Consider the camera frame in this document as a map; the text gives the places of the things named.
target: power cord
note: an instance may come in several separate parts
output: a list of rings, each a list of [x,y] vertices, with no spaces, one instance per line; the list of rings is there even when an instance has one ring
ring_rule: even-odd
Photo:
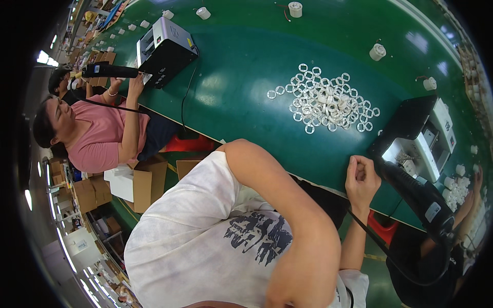
[[[195,50],[197,51],[197,56],[198,56],[198,57],[200,57],[200,52],[199,52],[199,48],[197,47],[197,45],[196,45],[196,44],[193,44],[191,48],[192,48],[192,49],[195,49]],[[193,79],[193,76],[195,75],[195,71],[197,70],[197,66],[198,66],[198,65],[199,65],[199,64],[197,63],[197,64],[195,65],[195,68],[193,69],[192,76],[190,77],[190,81],[188,82],[188,87],[186,88],[186,93],[185,93],[185,96],[184,96],[184,97],[183,97],[183,99],[181,100],[181,125],[183,126],[183,129],[184,129],[185,131],[187,131],[187,130],[186,130],[186,127],[185,127],[185,121],[183,120],[183,103],[185,102],[185,98],[186,98],[186,96],[188,95],[188,91],[190,90],[190,84],[192,84],[192,79]]]

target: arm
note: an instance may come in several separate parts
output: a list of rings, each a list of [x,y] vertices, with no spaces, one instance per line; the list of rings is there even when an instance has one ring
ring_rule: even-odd
[[[267,151],[246,140],[217,149],[243,185],[257,191],[289,223],[293,242],[280,258],[266,294],[265,307],[326,307],[339,270],[340,241],[329,216]]]
[[[351,211],[363,224],[367,224],[370,202],[382,179],[375,173],[373,161],[363,156],[351,156],[346,177],[346,192]],[[366,232],[355,220],[351,221],[341,249],[341,270],[361,270],[365,252]]]
[[[101,101],[105,104],[108,104],[108,105],[114,105],[115,100],[116,100],[116,96],[118,94],[118,90],[120,89],[120,85],[122,84],[122,81],[120,79],[116,79],[114,77],[111,77],[110,84],[111,85],[109,86],[109,89],[106,90],[101,95]]]
[[[142,81],[141,74],[139,74],[135,79],[130,79],[128,98],[127,98],[128,109],[137,110],[139,108],[139,104],[137,103],[137,98],[142,93],[143,89],[144,89],[144,83]],[[132,159],[137,155],[137,151],[139,149],[139,135],[140,135],[139,114],[133,111],[126,111],[125,127],[123,128],[123,138],[122,138],[122,142],[118,144],[119,163],[125,163],[129,159]]]

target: white label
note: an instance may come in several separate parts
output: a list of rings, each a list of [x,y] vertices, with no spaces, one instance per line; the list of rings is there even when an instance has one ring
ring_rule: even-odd
[[[426,217],[428,222],[431,222],[441,209],[442,209],[441,206],[439,206],[437,202],[433,202],[430,205],[430,207],[426,210],[424,216]]]

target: cardboard box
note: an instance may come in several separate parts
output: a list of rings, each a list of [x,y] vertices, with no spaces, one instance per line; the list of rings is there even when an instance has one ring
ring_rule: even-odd
[[[113,216],[108,217],[106,219],[106,225],[108,226],[109,233],[111,235],[113,235],[113,234],[115,234],[117,232],[120,232],[122,230],[122,228],[120,227],[120,225],[116,221],[115,217],[113,217]]]
[[[85,179],[73,184],[75,200],[79,204],[81,213],[87,213],[97,208],[96,194],[91,180]]]
[[[134,202],[125,202],[135,213],[144,213],[164,193],[168,161],[155,155],[144,162],[128,165],[134,170]]]
[[[103,205],[110,202],[113,199],[111,192],[106,185],[102,175],[93,176],[89,179],[94,187],[94,194],[96,196],[96,206]]]
[[[183,179],[192,169],[201,162],[205,156],[194,156],[176,161],[176,172],[178,173],[178,181]]]

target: black cable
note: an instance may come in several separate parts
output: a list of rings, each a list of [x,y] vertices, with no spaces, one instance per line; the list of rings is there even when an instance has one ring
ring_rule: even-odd
[[[199,52],[199,48],[197,47],[197,45],[193,44],[192,49],[195,49],[197,51],[197,56],[200,57],[200,52]],[[192,76],[190,77],[190,81],[188,82],[188,87],[186,88],[186,93],[185,93],[185,96],[183,97],[183,99],[181,100],[181,125],[183,126],[183,129],[185,131],[186,130],[186,127],[185,127],[185,121],[183,120],[183,103],[185,102],[185,98],[186,96],[188,95],[188,90],[190,90],[190,84],[192,83],[192,79],[193,79],[193,76],[195,75],[195,71],[197,70],[197,66],[199,64],[197,63],[197,65],[195,66],[195,68],[193,69],[193,73],[192,73]]]
[[[433,279],[432,281],[424,281],[424,282],[423,281],[420,281],[419,278],[417,278],[413,273],[409,273],[404,266],[402,266],[401,264],[399,264],[399,262],[396,261],[395,257],[393,256],[393,254],[390,253],[390,251],[387,249],[387,247],[385,247],[385,245],[380,241],[380,239],[378,239],[378,237],[376,235],[374,235],[373,232],[371,232],[361,222],[361,220],[359,220],[358,217],[356,217],[356,215],[354,215],[351,212],[351,210],[349,209],[349,207],[346,208],[346,211],[348,211],[348,213],[353,217],[353,219],[358,223],[358,225],[360,225],[363,228],[363,230],[371,237],[371,239],[378,245],[378,247],[380,247],[380,249],[387,255],[388,259],[395,265],[395,267],[399,270],[399,272],[401,272],[401,274],[404,277],[406,277],[409,281],[411,281],[412,283],[415,283],[415,284],[421,285],[421,286],[429,286],[429,285],[432,285],[432,284],[436,283],[438,280],[440,280],[443,277],[443,274],[445,274],[445,272],[449,268],[450,249],[448,249],[446,247],[446,249],[445,249],[445,259],[444,259],[444,262],[443,262],[443,268],[442,268],[442,271],[439,274],[439,276],[437,278]]]

